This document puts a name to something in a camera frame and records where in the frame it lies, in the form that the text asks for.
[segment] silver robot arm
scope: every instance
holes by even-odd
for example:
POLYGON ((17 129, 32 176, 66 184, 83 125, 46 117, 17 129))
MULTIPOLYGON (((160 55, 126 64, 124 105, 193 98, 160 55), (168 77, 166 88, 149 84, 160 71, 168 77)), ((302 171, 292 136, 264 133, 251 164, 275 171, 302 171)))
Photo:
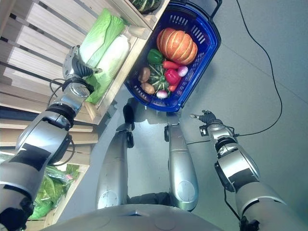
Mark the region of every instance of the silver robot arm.
POLYGON ((260 179, 257 165, 238 144, 234 131, 210 111, 191 115, 205 123, 202 136, 209 136, 217 152, 215 170, 223 187, 235 192, 241 231, 306 231, 308 227, 283 199, 260 179))
POLYGON ((0 230, 25 228, 45 167, 63 157, 72 140, 68 130, 93 91, 82 77, 99 71, 78 61, 78 47, 67 55, 63 70, 62 97, 32 121, 18 138, 17 155, 0 165, 0 230))

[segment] plastic shopping basket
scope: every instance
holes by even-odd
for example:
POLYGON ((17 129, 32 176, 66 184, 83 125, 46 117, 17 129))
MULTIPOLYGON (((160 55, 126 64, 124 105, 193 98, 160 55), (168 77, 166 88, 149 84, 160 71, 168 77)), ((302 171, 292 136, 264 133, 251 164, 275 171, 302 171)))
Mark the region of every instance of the plastic shopping basket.
POLYGON ((165 112, 176 112, 184 106, 220 46, 221 39, 213 23, 213 17, 221 5, 221 0, 215 1, 217 6, 211 15, 189 1, 185 1, 185 3, 171 1, 169 3, 125 82, 127 89, 139 102, 165 112), (143 91, 138 81, 138 75, 139 71, 148 65, 146 57, 151 48, 156 48, 158 33, 166 27, 188 33, 197 44, 198 53, 194 62, 188 66, 189 71, 181 79, 177 89, 171 93, 169 98, 161 100, 156 95, 150 95, 143 91))

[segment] white vegetable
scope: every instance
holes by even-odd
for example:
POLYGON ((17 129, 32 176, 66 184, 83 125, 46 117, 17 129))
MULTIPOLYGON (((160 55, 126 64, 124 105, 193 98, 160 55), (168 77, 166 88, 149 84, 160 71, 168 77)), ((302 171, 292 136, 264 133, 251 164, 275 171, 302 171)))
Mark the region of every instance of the white vegetable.
POLYGON ((159 99, 165 99, 168 97, 168 93, 165 91, 165 90, 159 90, 157 93, 156 93, 156 96, 159 98, 159 99))
POLYGON ((120 35, 111 43, 96 67, 101 68, 103 73, 113 78, 122 66, 128 52, 128 39, 124 35, 120 35))
POLYGON ((180 66, 178 68, 178 75, 180 77, 184 77, 187 74, 187 72, 188 72, 188 67, 186 67, 186 66, 180 66))
POLYGON ((94 86, 95 91, 88 97, 87 101, 97 103, 108 89, 110 83, 121 68, 129 52, 129 42, 124 35, 118 36, 108 47, 105 54, 97 64, 102 72, 93 74, 87 82, 94 86))

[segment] floor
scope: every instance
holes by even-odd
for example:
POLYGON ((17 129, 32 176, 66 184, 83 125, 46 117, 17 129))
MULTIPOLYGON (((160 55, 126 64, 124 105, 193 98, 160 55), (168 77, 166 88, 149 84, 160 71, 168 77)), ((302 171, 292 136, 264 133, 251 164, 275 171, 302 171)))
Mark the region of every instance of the floor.
MULTIPOLYGON (((195 0, 204 9, 202 0, 195 0)), ((239 143, 257 163, 263 181, 271 185, 308 224, 308 29, 306 1, 239 1, 253 36, 272 58, 277 88, 283 101, 279 122, 261 134, 239 137, 239 143)), ((264 52, 249 38, 235 0, 225 0, 214 18, 222 44, 203 78, 181 110, 187 143, 205 140, 201 122, 189 118, 203 109, 215 113, 236 132, 246 134, 268 127, 279 114, 279 100, 264 52)), ((95 209, 98 173, 115 129, 123 123, 122 108, 131 95, 123 86, 116 96, 118 110, 91 154, 91 167, 64 210, 67 220, 95 209)), ((168 191, 168 143, 164 113, 139 106, 135 146, 128 150, 129 196, 168 191), (153 140, 159 146, 153 146, 153 140)), ((199 181, 199 203, 193 213, 227 231, 238 221, 223 202, 223 188, 214 170, 211 143, 189 145, 199 181)), ((234 195, 228 200, 234 205, 234 195)))

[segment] cabbage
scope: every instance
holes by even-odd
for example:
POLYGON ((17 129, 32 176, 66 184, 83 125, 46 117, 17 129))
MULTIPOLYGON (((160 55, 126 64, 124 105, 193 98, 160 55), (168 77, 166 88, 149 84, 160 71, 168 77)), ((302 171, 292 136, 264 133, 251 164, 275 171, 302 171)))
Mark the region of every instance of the cabbage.
POLYGON ((123 29, 123 21, 111 15, 108 9, 103 9, 80 46, 82 61, 92 68, 96 67, 109 45, 123 29))
POLYGON ((61 197, 67 192, 73 179, 77 179, 79 166, 66 166, 66 172, 47 166, 43 181, 34 201, 34 211, 29 219, 39 219, 56 208, 61 197))
POLYGON ((122 66, 129 51, 129 42, 124 35, 118 36, 108 47, 97 68, 102 72, 94 74, 86 79, 87 83, 94 87, 94 92, 86 99, 91 103, 97 103, 108 89, 110 83, 122 66))

